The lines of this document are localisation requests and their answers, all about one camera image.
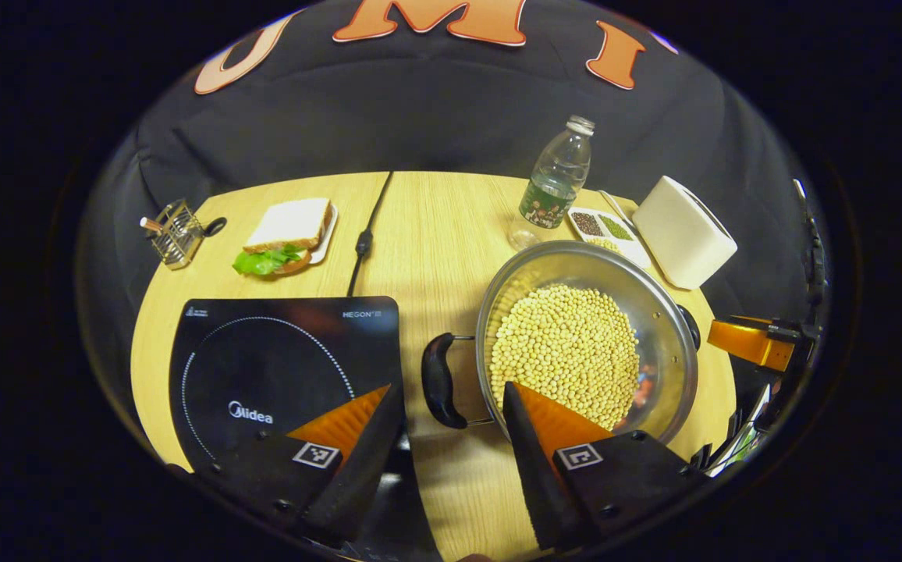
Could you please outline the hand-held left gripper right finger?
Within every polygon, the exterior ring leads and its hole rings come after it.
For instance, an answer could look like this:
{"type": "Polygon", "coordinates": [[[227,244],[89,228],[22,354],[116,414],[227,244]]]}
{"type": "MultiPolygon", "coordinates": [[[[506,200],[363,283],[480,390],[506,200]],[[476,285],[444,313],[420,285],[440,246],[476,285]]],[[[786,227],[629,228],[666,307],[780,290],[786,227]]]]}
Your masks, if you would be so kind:
{"type": "Polygon", "coordinates": [[[710,480],[647,432],[612,434],[514,382],[504,389],[503,417],[543,550],[628,536],[710,480]]]}

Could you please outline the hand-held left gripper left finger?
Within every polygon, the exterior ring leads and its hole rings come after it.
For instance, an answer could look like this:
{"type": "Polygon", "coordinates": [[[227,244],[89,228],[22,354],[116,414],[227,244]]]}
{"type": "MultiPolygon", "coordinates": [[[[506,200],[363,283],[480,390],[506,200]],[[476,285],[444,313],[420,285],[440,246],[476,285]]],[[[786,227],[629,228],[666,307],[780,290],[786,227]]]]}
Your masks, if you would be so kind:
{"type": "Polygon", "coordinates": [[[340,547],[360,534],[404,417],[392,382],[289,432],[245,438],[184,481],[273,534],[340,547]]]}

